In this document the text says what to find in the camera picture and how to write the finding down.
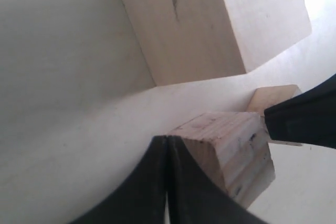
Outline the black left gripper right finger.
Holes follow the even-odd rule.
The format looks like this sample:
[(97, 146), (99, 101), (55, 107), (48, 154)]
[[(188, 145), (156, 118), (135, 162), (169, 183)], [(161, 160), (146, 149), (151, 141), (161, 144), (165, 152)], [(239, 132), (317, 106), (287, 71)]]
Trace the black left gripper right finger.
[(170, 223), (265, 223), (234, 202), (208, 178), (180, 137), (166, 139)]

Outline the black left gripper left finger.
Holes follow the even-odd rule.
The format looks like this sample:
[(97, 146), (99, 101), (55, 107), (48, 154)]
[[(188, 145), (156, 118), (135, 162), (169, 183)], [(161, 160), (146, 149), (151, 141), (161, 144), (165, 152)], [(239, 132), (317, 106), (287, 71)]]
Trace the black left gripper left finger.
[(72, 223), (165, 223), (167, 139), (155, 136), (125, 181)]

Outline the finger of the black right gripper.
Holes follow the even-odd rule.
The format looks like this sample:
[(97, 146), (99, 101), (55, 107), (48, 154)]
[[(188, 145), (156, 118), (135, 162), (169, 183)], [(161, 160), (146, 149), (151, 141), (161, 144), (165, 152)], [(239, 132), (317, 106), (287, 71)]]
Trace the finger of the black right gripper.
[(335, 149), (335, 75), (264, 115), (272, 140)]

